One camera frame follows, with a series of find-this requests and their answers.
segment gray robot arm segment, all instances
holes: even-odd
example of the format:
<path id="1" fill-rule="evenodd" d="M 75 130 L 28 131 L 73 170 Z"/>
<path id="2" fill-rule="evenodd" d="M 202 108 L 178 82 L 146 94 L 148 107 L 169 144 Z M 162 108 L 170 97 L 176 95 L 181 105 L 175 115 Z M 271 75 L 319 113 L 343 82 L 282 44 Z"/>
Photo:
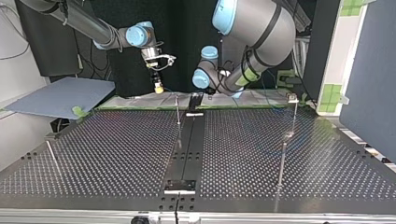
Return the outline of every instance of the gray robot arm segment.
<path id="1" fill-rule="evenodd" d="M 91 16 L 75 0 L 21 0 L 31 9 L 50 14 L 93 40 L 99 49 L 140 48 L 146 67 L 157 93 L 163 92 L 160 72 L 172 66 L 176 57 L 161 54 L 163 42 L 157 42 L 154 27 L 150 21 L 139 22 L 129 28 L 116 29 L 106 22 Z M 161 66 L 160 60 L 167 59 L 167 65 Z"/>
<path id="2" fill-rule="evenodd" d="M 253 81 L 260 79 L 266 69 L 282 63 L 290 54 L 295 26 L 289 12 L 271 0 L 219 0 L 214 26 L 248 46 L 246 58 L 228 76 L 218 68 L 207 66 L 203 58 L 193 76 L 196 87 L 211 87 L 227 95 L 235 95 Z"/>

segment cable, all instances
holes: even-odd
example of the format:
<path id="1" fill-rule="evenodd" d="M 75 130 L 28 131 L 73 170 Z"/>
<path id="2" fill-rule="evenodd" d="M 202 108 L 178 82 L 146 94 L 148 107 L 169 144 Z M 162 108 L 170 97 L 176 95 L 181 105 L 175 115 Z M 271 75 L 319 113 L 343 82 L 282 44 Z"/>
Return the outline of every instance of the cable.
<path id="1" fill-rule="evenodd" d="M 30 47 L 30 45 L 27 44 L 26 49 L 23 52 L 13 55 L 13 56 L 6 57 L 6 58 L 0 58 L 0 60 L 8 60 L 8 59 L 18 58 L 18 57 L 22 56 L 24 53 L 26 53 L 26 51 L 29 49 L 29 47 Z"/>
<path id="2" fill-rule="evenodd" d="M 279 90 L 277 89 L 276 77 L 275 77 L 275 75 L 274 75 L 269 69 L 265 70 L 265 72 L 267 72 L 268 74 L 270 74 L 271 77 L 273 78 L 273 80 L 274 80 L 274 86 L 275 86 L 275 89 L 276 89 L 276 93 L 277 93 L 278 95 L 282 96 L 282 97 L 285 97 L 285 95 L 283 95 L 282 93 L 280 93 Z"/>
<path id="3" fill-rule="evenodd" d="M 298 0 L 296 0 L 296 5 L 294 6 L 294 10 L 293 10 L 292 19 L 293 19 L 294 22 L 295 22 L 295 16 L 296 16 L 296 13 L 297 13 L 297 8 L 298 8 Z M 296 62 L 296 60 L 294 58 L 294 49 L 291 51 L 291 59 L 293 61 L 293 65 L 296 67 L 297 77 L 301 80 L 301 83 L 303 84 L 304 91 L 306 92 L 308 97 L 311 99 L 312 104 L 315 106 L 315 109 L 318 109 L 318 105 L 314 102 L 314 98 L 312 98 L 311 94 L 309 94 L 309 91 L 308 91 L 308 89 L 306 88 L 306 86 L 304 84 L 303 78 L 300 75 L 300 71 L 298 70 L 297 62 Z"/>
<path id="4" fill-rule="evenodd" d="M 77 52 L 78 52 L 78 55 L 79 55 L 81 61 L 82 61 L 83 63 L 87 64 L 87 65 L 91 68 L 91 70 L 92 70 L 92 74 L 91 74 L 91 77 L 90 77 L 90 78 L 93 78 L 95 75 L 97 75 L 97 76 L 98 76 L 99 78 L 101 78 L 102 80 L 105 80 L 105 79 L 106 79 L 106 73 L 108 72 L 108 68 L 110 67 L 110 62 L 109 62 L 109 59 L 108 59 L 108 55 L 106 56 L 106 66 L 105 66 L 105 68 L 99 68 L 99 67 L 93 62 L 93 58 L 92 58 L 93 41 L 91 40 L 91 45 L 90 45 L 90 59 L 87 60 L 87 59 L 81 54 L 81 51 L 80 51 L 80 48 L 79 48 L 79 44 L 78 44 L 78 40 L 77 40 L 76 30 L 74 30 L 74 29 L 73 29 L 73 35 L 74 35 L 74 38 L 75 38 L 75 41 L 76 41 Z M 77 75 L 81 74 L 83 71 L 84 71 L 84 67 L 83 67 L 83 69 L 82 69 L 79 73 L 77 73 Z M 106 72 L 105 72 L 105 76 L 102 77 L 101 75 L 99 75 L 99 73 L 98 73 L 97 71 L 101 71 L 101 72 L 106 71 Z"/>
<path id="5" fill-rule="evenodd" d="M 269 106 L 271 106 L 271 107 L 272 107 L 274 110 L 276 110 L 276 111 L 282 110 L 283 108 L 280 108 L 280 107 L 276 107 L 276 106 L 274 106 L 274 105 L 271 105 L 270 101 L 268 100 L 267 89 L 265 88 L 265 84 L 264 84 L 264 76 L 262 76 L 261 80 L 262 80 L 262 88 L 264 89 L 264 96 L 265 96 L 265 100 L 267 101 L 267 104 L 268 104 Z"/>
<path id="6" fill-rule="evenodd" d="M 23 52 L 18 53 L 18 54 L 13 55 L 13 56 L 5 57 L 5 58 L 0 58 L 1 61 L 3 61 L 3 60 L 9 60 L 9 59 L 14 59 L 14 58 L 18 58 L 18 57 L 22 56 L 23 54 L 25 54 L 25 53 L 27 52 L 27 50 L 29 49 L 29 47 L 30 47 L 29 43 L 28 43 L 27 40 L 26 40 L 26 37 L 17 29 L 17 27 L 14 25 L 14 23 L 12 23 L 11 19 L 9 18 L 9 16 L 8 16 L 8 15 L 6 14 L 6 12 L 3 10 L 3 7 L 8 8 L 9 10 L 11 10 L 11 11 L 15 14 L 15 16 L 16 16 L 17 18 L 19 17 L 18 13 L 17 13 L 12 7 L 9 7 L 9 6 L 6 5 L 6 4 L 0 5 L 0 10 L 1 10 L 2 15 L 4 16 L 4 18 L 7 20 L 7 22 L 10 23 L 10 25 L 11 25 L 12 28 L 17 32 L 17 34 L 18 34 L 24 41 L 26 41 L 27 45 L 26 45 L 26 48 L 25 48 L 25 50 L 24 50 Z"/>
<path id="7" fill-rule="evenodd" d="M 3 12 L 3 13 L 2 13 L 2 14 L 3 14 L 3 17 L 8 21 L 8 23 L 9 23 L 9 24 L 12 26 L 12 28 L 17 32 L 17 34 L 18 34 L 24 41 L 27 42 L 26 36 L 25 36 L 25 34 L 23 34 L 23 31 L 20 32 L 20 30 L 18 30 L 18 28 L 17 28 L 17 27 L 14 25 L 14 23 L 11 21 L 11 19 L 9 18 L 9 16 L 7 15 L 7 13 L 3 10 L 3 7 L 9 9 L 12 13 L 14 13 L 14 15 L 15 15 L 17 18 L 19 18 L 20 15 L 18 15 L 18 13 L 15 11 L 14 8 L 9 7 L 8 5 L 2 5 L 2 6 L 0 6 L 1 11 Z"/>

